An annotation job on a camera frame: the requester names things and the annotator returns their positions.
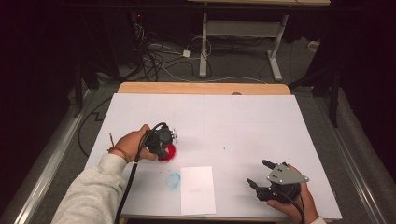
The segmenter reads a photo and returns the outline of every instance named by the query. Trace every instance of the blue ink mark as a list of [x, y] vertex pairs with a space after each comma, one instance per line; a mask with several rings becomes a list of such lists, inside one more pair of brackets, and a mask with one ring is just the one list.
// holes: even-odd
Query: blue ink mark
[[174, 173], [166, 177], [166, 186], [170, 190], [176, 190], [180, 185], [180, 174]]

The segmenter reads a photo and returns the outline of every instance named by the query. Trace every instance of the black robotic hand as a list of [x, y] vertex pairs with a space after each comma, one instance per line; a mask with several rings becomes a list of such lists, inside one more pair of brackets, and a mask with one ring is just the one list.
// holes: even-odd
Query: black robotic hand
[[277, 200], [281, 203], [290, 203], [300, 194], [300, 183], [308, 181], [308, 177], [291, 170], [288, 165], [274, 164], [269, 161], [262, 161], [262, 164], [273, 169], [267, 179], [272, 183], [269, 188], [259, 187], [256, 182], [247, 178], [250, 187], [257, 192], [260, 201]]

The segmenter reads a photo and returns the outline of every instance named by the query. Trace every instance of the wooden table edge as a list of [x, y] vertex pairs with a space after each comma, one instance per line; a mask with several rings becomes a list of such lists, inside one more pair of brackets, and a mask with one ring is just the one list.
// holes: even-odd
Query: wooden table edge
[[210, 94], [210, 95], [290, 95], [285, 84], [123, 82], [118, 93]]

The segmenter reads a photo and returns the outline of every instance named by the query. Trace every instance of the sleeve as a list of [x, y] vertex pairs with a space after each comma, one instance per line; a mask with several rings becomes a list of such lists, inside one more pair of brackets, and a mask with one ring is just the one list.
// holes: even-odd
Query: sleeve
[[70, 185], [52, 223], [113, 223], [126, 188], [126, 161], [113, 154], [83, 171]]
[[311, 222], [311, 224], [326, 224], [322, 217], [318, 217], [315, 221]]

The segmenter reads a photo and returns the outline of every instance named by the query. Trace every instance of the person's right hand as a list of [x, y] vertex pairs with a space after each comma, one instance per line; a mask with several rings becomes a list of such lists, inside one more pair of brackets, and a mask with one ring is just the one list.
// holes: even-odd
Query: person's right hand
[[[129, 156], [129, 161], [134, 161], [137, 153], [138, 153], [138, 148], [139, 148], [139, 143], [140, 139], [146, 134], [146, 132], [149, 130], [149, 126], [147, 124], [144, 124], [139, 131], [133, 131], [125, 136], [123, 136], [115, 145], [115, 147], [119, 147], [123, 149], [126, 154]], [[116, 154], [120, 157], [124, 158], [124, 155], [117, 151], [114, 150], [111, 153]], [[158, 156], [154, 153], [150, 153], [146, 147], [142, 149], [139, 155], [139, 159], [146, 159], [150, 161], [155, 161], [158, 159]]]
[[[291, 169], [298, 171], [292, 165], [288, 165], [288, 166]], [[309, 224], [315, 221], [319, 217], [319, 214], [317, 212], [317, 208], [315, 207], [314, 198], [309, 192], [306, 183], [305, 182], [300, 183], [300, 187], [301, 187], [301, 197], [297, 197], [295, 202], [300, 206], [302, 210], [304, 208], [305, 223]], [[276, 200], [268, 200], [267, 204], [270, 205], [271, 207], [274, 207], [276, 210], [288, 215], [293, 223], [295, 224], [301, 223], [301, 215], [298, 212], [297, 208], [294, 207], [292, 203], [280, 203]]]

